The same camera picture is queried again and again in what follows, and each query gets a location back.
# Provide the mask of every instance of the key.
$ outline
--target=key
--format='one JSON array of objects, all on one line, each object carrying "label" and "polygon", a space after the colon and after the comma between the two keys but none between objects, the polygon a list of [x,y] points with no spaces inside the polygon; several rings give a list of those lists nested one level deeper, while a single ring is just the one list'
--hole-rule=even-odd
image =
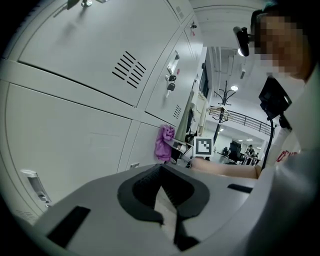
[{"label": "key", "polygon": [[168,90],[168,92],[166,93],[166,98],[168,98],[169,97],[169,94],[172,92],[172,91],[174,91],[175,90],[175,88],[176,88],[176,85],[174,84],[174,83],[170,83],[169,85],[168,85],[168,87],[166,88],[167,90]]},{"label": "key", "polygon": [[92,5],[92,1],[91,0],[82,0],[81,6],[82,7],[89,7]]},{"label": "key", "polygon": [[53,17],[54,18],[57,17],[64,10],[70,10],[72,7],[74,7],[79,2],[80,2],[80,0],[68,0],[68,2],[66,2],[64,4],[64,6],[62,6],[62,8],[60,10],[58,10],[58,12],[55,15],[53,15]]},{"label": "key", "polygon": [[175,75],[166,75],[165,76],[165,79],[167,80],[167,81],[169,81],[169,82],[174,82],[174,81],[176,81],[176,79],[177,79],[177,76],[175,76]]},{"label": "key", "polygon": [[192,24],[191,24],[191,26],[190,26],[190,28],[192,28],[192,29],[196,29],[198,26],[195,24],[195,22],[192,22]]}]

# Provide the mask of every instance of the ceiling light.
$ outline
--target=ceiling light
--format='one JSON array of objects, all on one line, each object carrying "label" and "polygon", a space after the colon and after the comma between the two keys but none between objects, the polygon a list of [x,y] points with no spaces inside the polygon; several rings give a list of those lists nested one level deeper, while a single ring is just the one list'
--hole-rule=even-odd
[{"label": "ceiling light", "polygon": [[242,54],[240,48],[238,49],[238,54],[239,54],[240,56],[244,57],[244,55]]},{"label": "ceiling light", "polygon": [[238,86],[235,86],[235,85],[231,86],[232,91],[238,91],[238,89],[239,89]]}]

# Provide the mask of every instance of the white locker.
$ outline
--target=white locker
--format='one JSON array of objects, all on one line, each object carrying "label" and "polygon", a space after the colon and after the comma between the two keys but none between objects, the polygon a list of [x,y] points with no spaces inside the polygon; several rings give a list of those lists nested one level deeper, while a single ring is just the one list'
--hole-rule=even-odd
[{"label": "white locker", "polygon": [[35,223],[39,215],[26,203],[24,198],[19,194],[17,186],[22,184],[13,184],[6,167],[0,157],[0,193],[11,213],[29,222]]},{"label": "white locker", "polygon": [[141,167],[164,163],[164,161],[158,160],[155,155],[158,132],[159,127],[146,123],[140,124],[126,168],[127,170],[130,169],[131,165],[135,164],[138,164],[138,166]]},{"label": "white locker", "polygon": [[188,17],[188,15],[193,11],[193,8],[189,0],[167,0],[177,15],[181,24]]},{"label": "white locker", "polygon": [[58,12],[52,10],[19,61],[136,106],[179,28],[164,0],[93,1]]},{"label": "white locker", "polygon": [[6,131],[15,170],[37,173],[55,204],[85,183],[115,174],[131,120],[11,84]]},{"label": "white locker", "polygon": [[[146,112],[178,127],[186,108],[196,73],[187,37],[182,33],[155,85]],[[168,97],[166,75],[175,75],[175,89]]]},{"label": "white locker", "polygon": [[193,56],[198,63],[204,43],[196,15],[194,15],[188,25],[186,25],[184,32],[190,43]]}]

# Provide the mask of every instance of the railing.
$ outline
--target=railing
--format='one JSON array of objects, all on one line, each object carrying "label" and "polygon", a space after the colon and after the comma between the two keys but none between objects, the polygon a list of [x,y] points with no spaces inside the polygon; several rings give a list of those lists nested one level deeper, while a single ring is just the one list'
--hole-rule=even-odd
[{"label": "railing", "polygon": [[[215,120],[219,120],[220,117],[220,109],[211,109],[209,115],[212,116]],[[261,133],[264,133],[268,136],[271,135],[271,125],[261,122],[257,119],[254,119],[250,116],[240,114],[234,111],[225,111],[223,114],[222,120],[225,121],[232,121],[238,123],[243,126],[250,127],[255,129]]]}]

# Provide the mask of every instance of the pink towel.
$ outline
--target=pink towel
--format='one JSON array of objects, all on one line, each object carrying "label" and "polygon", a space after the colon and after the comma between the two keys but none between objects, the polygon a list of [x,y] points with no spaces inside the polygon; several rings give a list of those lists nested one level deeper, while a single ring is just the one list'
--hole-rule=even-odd
[{"label": "pink towel", "polygon": [[171,146],[165,141],[171,141],[175,136],[175,128],[169,125],[161,125],[155,141],[155,155],[160,161],[170,161]]}]

